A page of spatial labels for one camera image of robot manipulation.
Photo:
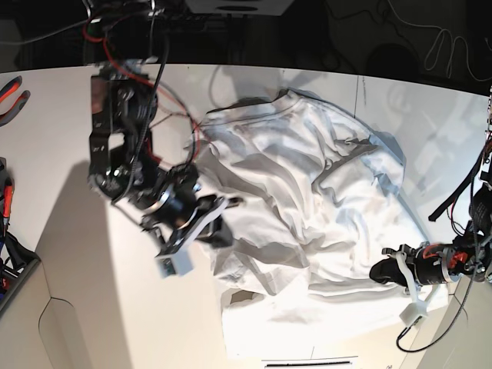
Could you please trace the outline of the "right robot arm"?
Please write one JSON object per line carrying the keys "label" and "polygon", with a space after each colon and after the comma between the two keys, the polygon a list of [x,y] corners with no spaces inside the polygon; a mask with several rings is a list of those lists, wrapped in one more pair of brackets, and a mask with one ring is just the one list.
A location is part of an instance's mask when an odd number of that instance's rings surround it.
{"label": "right robot arm", "polygon": [[[169,253],[201,241],[213,248],[233,243],[222,212],[233,206],[216,194],[199,196],[196,166],[200,128],[187,105],[162,80],[142,66],[155,58],[165,67],[168,29],[185,9],[174,1],[89,1],[82,37],[98,65],[91,77],[91,134],[88,182],[118,207],[123,201],[141,214],[137,226]],[[191,129],[186,158],[170,165],[155,153],[152,130],[164,110],[183,118]]]}

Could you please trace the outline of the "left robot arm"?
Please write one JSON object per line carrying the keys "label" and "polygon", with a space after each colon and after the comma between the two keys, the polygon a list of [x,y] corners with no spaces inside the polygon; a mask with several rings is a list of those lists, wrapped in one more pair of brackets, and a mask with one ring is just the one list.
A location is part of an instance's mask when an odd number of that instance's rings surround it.
{"label": "left robot arm", "polygon": [[[404,288],[449,284],[461,276],[473,282],[487,280],[491,266],[491,102],[487,103],[484,146],[467,177],[428,217],[436,221],[447,213],[456,237],[450,243],[422,243],[419,248],[402,244],[397,250],[385,248],[386,258],[370,270],[378,284],[395,283]],[[470,191],[469,221],[462,231],[454,221],[454,207],[465,190]]]}

